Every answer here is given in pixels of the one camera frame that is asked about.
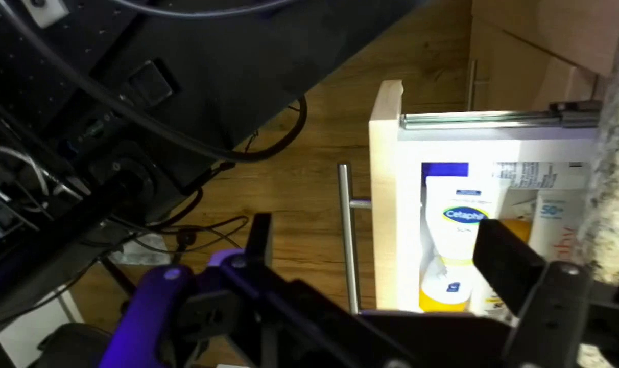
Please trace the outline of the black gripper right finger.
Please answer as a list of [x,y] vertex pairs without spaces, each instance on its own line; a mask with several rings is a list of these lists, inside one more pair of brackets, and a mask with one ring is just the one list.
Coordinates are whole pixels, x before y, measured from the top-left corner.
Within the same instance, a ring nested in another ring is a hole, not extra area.
[[532,222],[482,222],[475,248],[478,282],[471,292],[476,316],[517,316],[535,284],[543,259],[529,248]]

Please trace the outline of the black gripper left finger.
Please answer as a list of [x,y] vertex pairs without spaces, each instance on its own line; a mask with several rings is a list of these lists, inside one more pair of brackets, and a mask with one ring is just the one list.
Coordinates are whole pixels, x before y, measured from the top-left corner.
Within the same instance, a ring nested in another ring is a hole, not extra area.
[[272,214],[256,213],[246,246],[246,256],[263,263],[272,261]]

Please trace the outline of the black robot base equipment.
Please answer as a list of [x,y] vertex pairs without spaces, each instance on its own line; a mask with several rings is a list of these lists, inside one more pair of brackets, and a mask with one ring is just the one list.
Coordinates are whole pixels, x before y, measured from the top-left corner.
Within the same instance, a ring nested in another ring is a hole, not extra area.
[[82,217],[163,217],[217,161],[422,0],[0,0],[0,126],[92,196],[0,259],[0,325],[98,256]]

